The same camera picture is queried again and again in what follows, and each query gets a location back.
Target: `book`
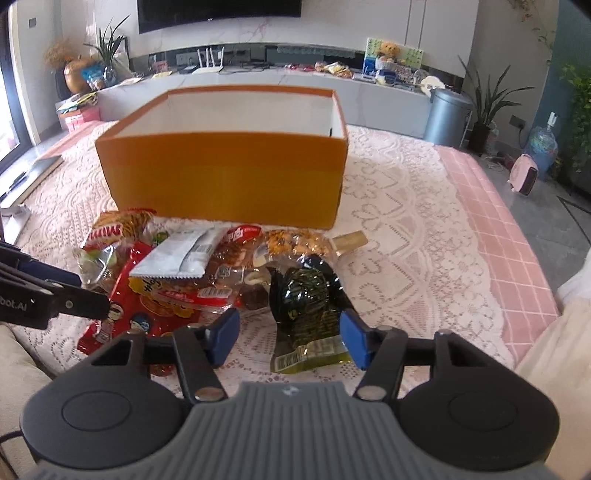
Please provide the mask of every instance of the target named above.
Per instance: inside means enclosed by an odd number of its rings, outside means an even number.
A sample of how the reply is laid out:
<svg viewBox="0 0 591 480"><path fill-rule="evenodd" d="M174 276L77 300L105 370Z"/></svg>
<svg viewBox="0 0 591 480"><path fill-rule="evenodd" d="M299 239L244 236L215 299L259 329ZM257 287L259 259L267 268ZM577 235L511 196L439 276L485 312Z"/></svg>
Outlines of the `book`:
<svg viewBox="0 0 591 480"><path fill-rule="evenodd" d="M8 208L20 205L63 162L64 159L61 156L36 160L31 168L22 174L20 182L17 179L11 188L0 197L0 206Z"/></svg>

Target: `power outlet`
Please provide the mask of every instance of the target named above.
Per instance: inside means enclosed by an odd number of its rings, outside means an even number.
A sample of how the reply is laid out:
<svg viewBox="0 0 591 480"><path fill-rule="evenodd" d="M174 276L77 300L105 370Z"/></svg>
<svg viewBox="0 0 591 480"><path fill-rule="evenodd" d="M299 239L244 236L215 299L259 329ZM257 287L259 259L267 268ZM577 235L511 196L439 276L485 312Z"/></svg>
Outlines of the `power outlet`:
<svg viewBox="0 0 591 480"><path fill-rule="evenodd" d="M199 55L196 51L179 53L177 55L177 65L199 65Z"/></svg>
<svg viewBox="0 0 591 480"><path fill-rule="evenodd" d="M519 118L518 116L511 115L511 120L509 120L509 125L512 125L519 130L523 130L525 128L525 120Z"/></svg>

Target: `television screen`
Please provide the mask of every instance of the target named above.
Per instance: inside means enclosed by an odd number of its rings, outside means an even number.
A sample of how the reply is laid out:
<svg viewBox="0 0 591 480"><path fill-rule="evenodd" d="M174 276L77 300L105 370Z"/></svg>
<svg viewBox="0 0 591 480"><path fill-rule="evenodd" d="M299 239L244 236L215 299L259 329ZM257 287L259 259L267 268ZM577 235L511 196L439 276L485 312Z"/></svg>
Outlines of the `television screen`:
<svg viewBox="0 0 591 480"><path fill-rule="evenodd" d="M299 17L301 0L138 0L139 32L230 17Z"/></svg>

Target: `gray trash can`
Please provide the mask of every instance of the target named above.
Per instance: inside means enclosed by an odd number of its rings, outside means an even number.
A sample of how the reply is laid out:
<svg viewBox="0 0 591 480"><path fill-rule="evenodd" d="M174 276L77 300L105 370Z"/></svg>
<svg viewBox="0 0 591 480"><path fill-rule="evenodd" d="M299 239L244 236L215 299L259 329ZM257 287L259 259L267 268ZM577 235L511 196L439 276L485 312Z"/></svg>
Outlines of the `gray trash can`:
<svg viewBox="0 0 591 480"><path fill-rule="evenodd" d="M470 122L472 102L466 95L437 89L431 93L431 103L423 140L459 148Z"/></svg>

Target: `floral lace pattern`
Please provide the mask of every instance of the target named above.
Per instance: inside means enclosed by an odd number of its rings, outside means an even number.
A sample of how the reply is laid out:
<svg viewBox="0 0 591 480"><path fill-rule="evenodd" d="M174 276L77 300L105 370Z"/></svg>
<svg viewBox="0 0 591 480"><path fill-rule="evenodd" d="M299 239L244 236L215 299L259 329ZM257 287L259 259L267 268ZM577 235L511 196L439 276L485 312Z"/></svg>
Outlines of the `floral lace pattern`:
<svg viewBox="0 0 591 480"><path fill-rule="evenodd" d="M101 210L115 207L94 149L94 140L110 125L97 127L65 152L64 165L30 196L33 215L19 241L24 251L76 271L72 247L82 242ZM349 127L349 141L339 214L329 234L362 229L369 239L337 266L362 318L414 337L452 329L512 368L489 267L437 151L420 140L360 127ZM88 323L60 315L45 332L23 327L14 332L48 369L60 372L83 357L76 343ZM270 314L243 319L241 335L217 371L229 394L241 381L343 381L352 391L362 375L353 364L289 377L272 374L274 344ZM409 370L403 392L428 374L423 368ZM178 393L175 378L158 381Z"/></svg>

